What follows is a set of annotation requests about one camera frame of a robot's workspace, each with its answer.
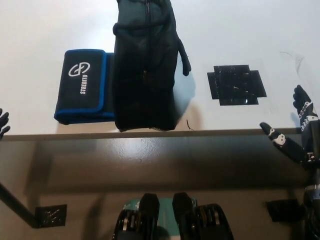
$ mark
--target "blue and black case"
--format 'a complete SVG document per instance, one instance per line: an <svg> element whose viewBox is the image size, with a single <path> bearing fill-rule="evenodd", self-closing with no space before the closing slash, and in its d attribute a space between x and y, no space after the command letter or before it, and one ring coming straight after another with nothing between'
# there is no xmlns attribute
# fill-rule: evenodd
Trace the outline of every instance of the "blue and black case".
<svg viewBox="0 0 320 240"><path fill-rule="evenodd" d="M113 66L113 53L97 49L67 51L54 118L65 125L114 121Z"/></svg>

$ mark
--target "teal object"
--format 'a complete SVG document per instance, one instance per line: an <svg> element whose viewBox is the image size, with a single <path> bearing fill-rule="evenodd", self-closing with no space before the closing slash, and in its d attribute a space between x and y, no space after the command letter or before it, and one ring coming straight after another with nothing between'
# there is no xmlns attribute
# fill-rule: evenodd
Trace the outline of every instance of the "teal object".
<svg viewBox="0 0 320 240"><path fill-rule="evenodd" d="M197 206L197 200L191 198L193 201L193 206ZM175 219L174 209L172 207L173 198L160 198L160 208L159 208L159 217L157 222L157 234L158 239L170 237L178 237L180 239L180 233L178 224ZM140 198L133 199L128 201L123 209L126 210L138 210L139 209Z"/></svg>

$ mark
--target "zipper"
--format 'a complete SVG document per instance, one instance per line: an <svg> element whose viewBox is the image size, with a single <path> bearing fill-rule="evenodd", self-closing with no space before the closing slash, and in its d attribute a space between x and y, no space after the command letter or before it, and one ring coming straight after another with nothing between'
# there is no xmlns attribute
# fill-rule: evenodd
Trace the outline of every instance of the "zipper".
<svg viewBox="0 0 320 240"><path fill-rule="evenodd" d="M145 7L146 7L146 23L151 23L151 11L150 11L150 0L145 0ZM146 56L145 56L145 70L143 71L143 78L147 80L147 70L149 69L150 58L151 58L151 36L152 30L151 28L146 29Z"/></svg>

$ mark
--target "gray floor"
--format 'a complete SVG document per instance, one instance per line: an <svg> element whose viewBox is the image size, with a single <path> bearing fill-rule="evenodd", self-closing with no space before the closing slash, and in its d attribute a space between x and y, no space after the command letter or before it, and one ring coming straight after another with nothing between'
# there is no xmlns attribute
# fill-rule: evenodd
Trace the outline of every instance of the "gray floor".
<svg viewBox="0 0 320 240"><path fill-rule="evenodd" d="M265 202L301 199L305 177L265 136L3 141L0 182L31 211L68 209L66 226L30 229L0 202L0 239L109 240L126 201L186 191L220 204L236 240L300 240L301 224L272 223Z"/></svg>

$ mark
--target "bag strap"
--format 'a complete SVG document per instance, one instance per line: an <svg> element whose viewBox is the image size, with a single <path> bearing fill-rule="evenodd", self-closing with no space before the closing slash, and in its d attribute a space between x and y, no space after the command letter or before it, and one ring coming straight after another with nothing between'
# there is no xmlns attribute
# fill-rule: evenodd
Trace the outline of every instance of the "bag strap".
<svg viewBox="0 0 320 240"><path fill-rule="evenodd" d="M191 64L188 59L188 55L186 53L184 44L182 43L179 37L178 37L178 51L180 53L181 60L182 60L182 73L183 75L188 76L189 72L191 72Z"/></svg>

